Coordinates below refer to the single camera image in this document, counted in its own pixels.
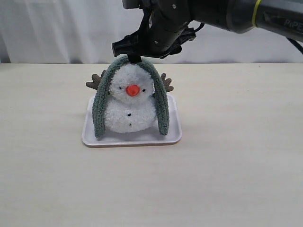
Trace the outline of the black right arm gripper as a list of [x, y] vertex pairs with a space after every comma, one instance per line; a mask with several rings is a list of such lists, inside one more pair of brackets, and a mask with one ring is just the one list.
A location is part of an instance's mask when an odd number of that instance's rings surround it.
[[124, 0], [125, 9], [141, 9], [143, 18], [137, 31], [112, 43], [115, 57], [126, 54], [131, 64], [141, 57], [164, 59], [178, 54], [182, 44], [196, 38], [187, 0]]

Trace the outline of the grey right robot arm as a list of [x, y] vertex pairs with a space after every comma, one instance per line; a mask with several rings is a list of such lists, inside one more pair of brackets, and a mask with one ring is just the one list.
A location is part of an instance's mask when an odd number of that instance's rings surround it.
[[180, 53], [182, 44], [196, 37], [192, 21], [237, 34], [261, 28], [303, 49], [300, 0], [125, 0], [123, 7], [143, 11], [138, 30], [112, 43], [114, 56], [124, 54], [133, 63]]

